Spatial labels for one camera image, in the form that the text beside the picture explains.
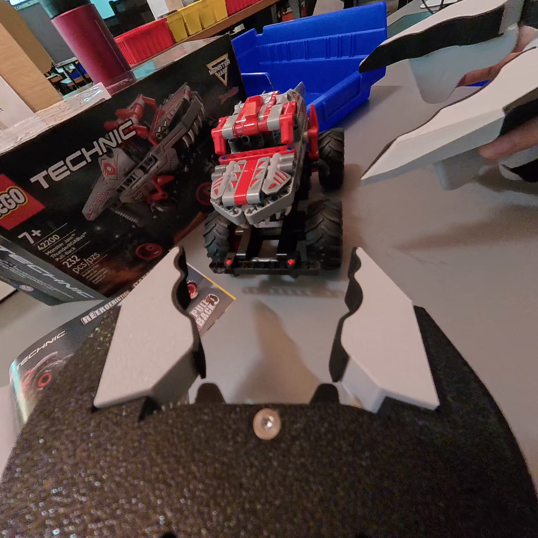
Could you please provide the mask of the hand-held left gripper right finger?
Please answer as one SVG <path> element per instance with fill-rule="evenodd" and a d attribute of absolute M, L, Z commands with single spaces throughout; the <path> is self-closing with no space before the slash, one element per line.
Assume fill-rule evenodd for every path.
<path fill-rule="evenodd" d="M 388 399 L 434 411 L 440 400 L 413 302 L 361 247 L 352 250 L 347 276 L 332 381 L 369 412 Z"/>

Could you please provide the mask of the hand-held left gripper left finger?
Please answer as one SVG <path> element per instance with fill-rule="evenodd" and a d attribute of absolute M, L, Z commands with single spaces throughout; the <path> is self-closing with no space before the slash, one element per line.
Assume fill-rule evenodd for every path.
<path fill-rule="evenodd" d="M 176 246 L 120 305 L 94 406 L 140 398 L 158 406 L 179 402 L 207 365 L 195 320 L 188 313 L 185 250 Z"/>

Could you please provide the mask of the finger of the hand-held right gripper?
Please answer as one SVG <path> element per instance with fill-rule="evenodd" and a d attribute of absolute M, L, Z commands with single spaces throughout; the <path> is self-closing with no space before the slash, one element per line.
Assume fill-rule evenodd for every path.
<path fill-rule="evenodd" d="M 359 72 L 408 60 L 421 98 L 440 103 L 465 75 L 506 58 L 520 23 L 521 1 L 459 1 L 383 41 Z"/>
<path fill-rule="evenodd" d="M 373 184 L 433 165 L 441 187 L 453 191 L 474 182 L 488 167 L 500 171 L 500 159 L 489 163 L 477 149 L 499 137 L 508 111 L 534 99 L 537 64 L 507 63 L 480 90 L 443 107 L 427 123 L 394 139 L 361 182 Z"/>

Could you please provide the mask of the red grey toy monster truck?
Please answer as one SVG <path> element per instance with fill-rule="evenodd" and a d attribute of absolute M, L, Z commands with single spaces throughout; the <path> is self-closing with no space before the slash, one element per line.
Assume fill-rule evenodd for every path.
<path fill-rule="evenodd" d="M 324 192 L 342 187 L 345 135 L 320 132 L 304 83 L 246 98 L 212 139 L 214 211 L 203 232 L 211 271 L 297 277 L 339 269 L 342 203 L 309 202 L 309 194 L 313 172 Z"/>

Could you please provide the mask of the grey desk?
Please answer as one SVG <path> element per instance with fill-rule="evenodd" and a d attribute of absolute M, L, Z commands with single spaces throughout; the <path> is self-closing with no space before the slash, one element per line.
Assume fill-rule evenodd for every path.
<path fill-rule="evenodd" d="M 344 122 L 343 268 L 326 277 L 212 278 L 236 301 L 203 336 L 227 402 L 306 402 L 330 382 L 347 266 L 362 247 L 424 307 L 494 396 L 537 477 L 537 184 L 489 171 L 444 191 L 432 167 L 372 185 L 363 171 L 444 103 L 425 103 L 407 61 Z"/>

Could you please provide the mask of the person's right hand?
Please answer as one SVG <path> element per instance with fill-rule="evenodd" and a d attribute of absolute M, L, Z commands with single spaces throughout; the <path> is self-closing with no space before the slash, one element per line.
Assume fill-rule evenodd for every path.
<path fill-rule="evenodd" d="M 530 26 L 519 28 L 518 40 L 512 52 L 500 63 L 488 68 L 471 71 L 464 75 L 458 86 L 467 86 L 495 78 L 507 63 L 521 55 L 531 42 L 537 39 L 537 29 Z M 485 159 L 494 160 L 509 157 L 537 145 L 537 117 L 528 120 L 507 134 L 477 149 Z"/>

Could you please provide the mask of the toy truck instruction booklet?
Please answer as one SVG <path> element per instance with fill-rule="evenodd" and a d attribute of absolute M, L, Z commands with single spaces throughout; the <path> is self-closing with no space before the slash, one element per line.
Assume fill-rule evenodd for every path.
<path fill-rule="evenodd" d="M 202 337 L 236 298 L 191 265 L 188 265 L 187 288 L 190 296 L 187 312 L 195 320 Z M 29 346 L 12 362 L 9 376 L 18 429 L 28 420 L 41 394 L 66 362 L 98 328 L 104 315 L 119 306 L 130 292 L 131 289 L 117 293 L 63 323 Z"/>

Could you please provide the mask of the blue plastic bin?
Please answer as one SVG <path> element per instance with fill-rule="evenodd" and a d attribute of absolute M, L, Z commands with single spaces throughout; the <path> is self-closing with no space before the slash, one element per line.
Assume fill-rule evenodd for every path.
<path fill-rule="evenodd" d="M 382 1 L 249 30 L 232 46 L 248 96 L 285 93 L 302 82 L 307 111 L 313 104 L 326 131 L 368 100 L 385 76 L 385 67 L 360 73 L 359 66 L 386 38 Z"/>

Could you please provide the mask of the black toy set box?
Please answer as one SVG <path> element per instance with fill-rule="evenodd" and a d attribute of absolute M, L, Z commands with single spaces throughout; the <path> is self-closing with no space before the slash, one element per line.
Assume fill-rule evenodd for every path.
<path fill-rule="evenodd" d="M 225 34 L 1 132 L 1 282 L 49 306 L 132 285 L 212 211 L 212 129 L 245 98 Z"/>

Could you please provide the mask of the yellow plastic bin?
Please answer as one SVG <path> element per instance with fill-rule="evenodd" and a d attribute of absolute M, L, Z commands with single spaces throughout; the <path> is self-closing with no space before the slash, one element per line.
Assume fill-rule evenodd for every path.
<path fill-rule="evenodd" d="M 176 43 L 228 17 L 225 1 L 195 1 L 165 16 Z"/>

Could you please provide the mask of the maroon bottle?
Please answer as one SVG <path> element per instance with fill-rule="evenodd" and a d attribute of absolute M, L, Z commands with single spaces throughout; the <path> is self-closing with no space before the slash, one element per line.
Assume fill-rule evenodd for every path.
<path fill-rule="evenodd" d="M 94 84 L 108 88 L 132 78 L 129 64 L 91 1 L 50 1 L 46 10 Z"/>

